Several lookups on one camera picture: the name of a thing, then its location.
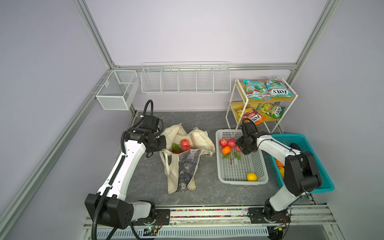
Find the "cream canvas grocery bag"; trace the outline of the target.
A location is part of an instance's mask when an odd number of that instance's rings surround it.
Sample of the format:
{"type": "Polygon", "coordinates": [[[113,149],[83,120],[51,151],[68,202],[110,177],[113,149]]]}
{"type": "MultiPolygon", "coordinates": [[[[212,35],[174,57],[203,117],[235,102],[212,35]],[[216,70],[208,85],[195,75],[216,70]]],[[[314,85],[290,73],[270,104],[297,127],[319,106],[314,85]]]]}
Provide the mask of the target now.
{"type": "Polygon", "coordinates": [[[211,157],[216,152],[213,141],[206,131],[194,128],[187,133],[181,124],[166,128],[162,135],[166,138],[166,148],[160,157],[167,176],[168,194],[195,190],[200,157],[211,157]],[[190,149],[177,154],[174,147],[181,147],[182,140],[190,143],[190,149]]]}

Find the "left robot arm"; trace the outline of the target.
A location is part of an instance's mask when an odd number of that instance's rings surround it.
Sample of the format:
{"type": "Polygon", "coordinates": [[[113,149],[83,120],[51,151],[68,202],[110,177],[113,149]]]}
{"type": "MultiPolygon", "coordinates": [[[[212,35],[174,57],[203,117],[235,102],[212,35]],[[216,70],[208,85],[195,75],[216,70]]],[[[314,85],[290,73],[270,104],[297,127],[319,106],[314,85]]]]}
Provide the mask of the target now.
{"type": "Polygon", "coordinates": [[[156,221],[156,206],[151,201],[126,202],[127,190],[142,156],[150,158],[166,148],[164,124],[154,116],[154,103],[148,100],[140,120],[123,131],[121,151],[114,167],[97,193],[88,194],[85,206],[92,218],[91,238],[96,240],[99,225],[111,227],[110,240],[118,229],[132,227],[136,221],[156,221]]]}

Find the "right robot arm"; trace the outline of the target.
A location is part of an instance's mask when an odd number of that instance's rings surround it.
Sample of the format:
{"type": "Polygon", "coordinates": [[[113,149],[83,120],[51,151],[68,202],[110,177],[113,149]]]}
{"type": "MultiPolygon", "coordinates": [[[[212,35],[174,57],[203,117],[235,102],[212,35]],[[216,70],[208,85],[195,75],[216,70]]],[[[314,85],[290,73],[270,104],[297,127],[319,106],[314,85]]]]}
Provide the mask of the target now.
{"type": "Polygon", "coordinates": [[[266,200],[259,216],[268,223],[284,221],[288,208],[294,202],[323,184],[315,155],[311,152],[302,152],[293,146],[288,147],[266,132],[258,131],[251,119],[242,120],[241,130],[243,135],[236,140],[236,144],[243,154],[264,151],[283,164],[284,185],[266,200]]]}

